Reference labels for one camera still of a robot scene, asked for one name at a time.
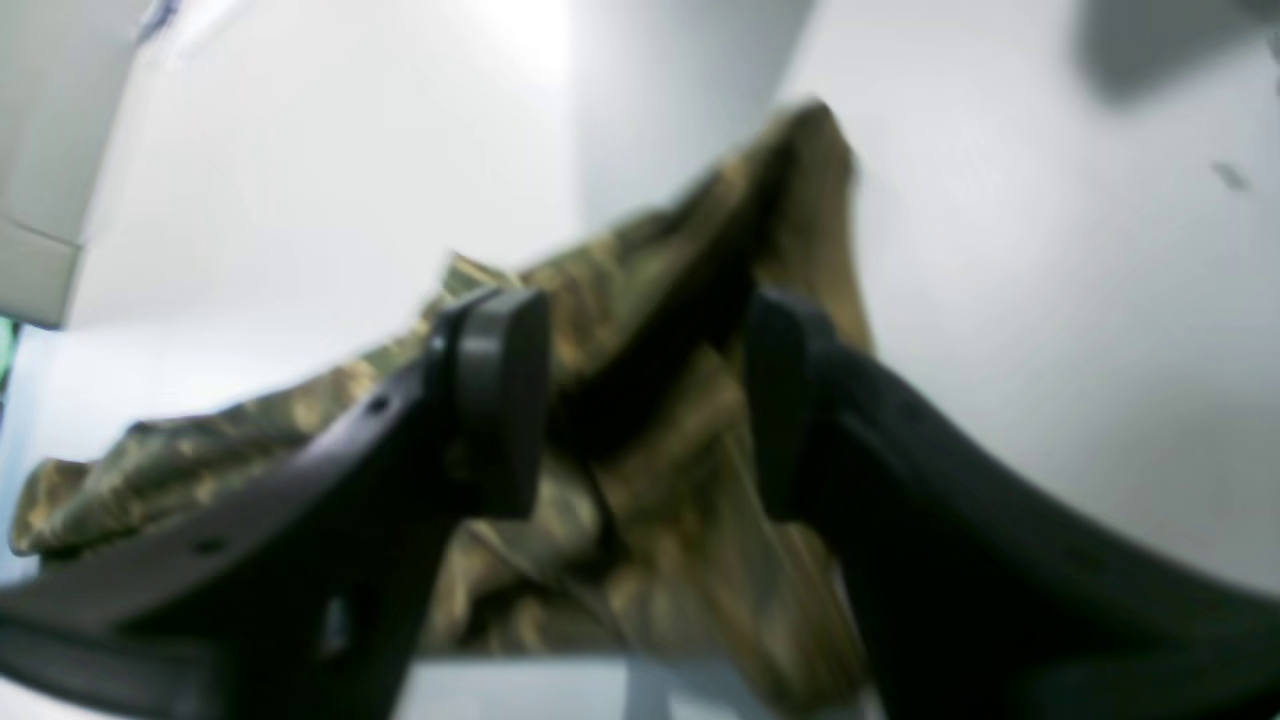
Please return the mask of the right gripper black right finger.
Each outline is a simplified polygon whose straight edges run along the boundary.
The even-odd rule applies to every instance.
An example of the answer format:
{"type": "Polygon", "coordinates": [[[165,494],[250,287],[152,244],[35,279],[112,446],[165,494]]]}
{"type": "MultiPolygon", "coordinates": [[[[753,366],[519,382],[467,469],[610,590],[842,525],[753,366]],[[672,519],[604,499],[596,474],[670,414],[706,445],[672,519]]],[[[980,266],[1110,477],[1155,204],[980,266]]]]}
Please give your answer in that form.
{"type": "Polygon", "coordinates": [[[838,560],[891,719],[1275,719],[1277,601],[1023,480],[814,304],[745,324],[759,495],[838,560]]]}

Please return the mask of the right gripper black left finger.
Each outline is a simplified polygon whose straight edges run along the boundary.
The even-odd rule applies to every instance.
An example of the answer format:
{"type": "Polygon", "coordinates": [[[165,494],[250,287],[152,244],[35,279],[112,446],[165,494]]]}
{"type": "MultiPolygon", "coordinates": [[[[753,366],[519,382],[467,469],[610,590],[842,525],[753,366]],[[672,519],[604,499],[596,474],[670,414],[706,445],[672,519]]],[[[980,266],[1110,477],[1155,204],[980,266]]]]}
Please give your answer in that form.
{"type": "Polygon", "coordinates": [[[454,528],[532,512],[549,387],[547,296],[471,293],[287,462],[5,589],[4,678],[127,717],[389,717],[454,528]]]}

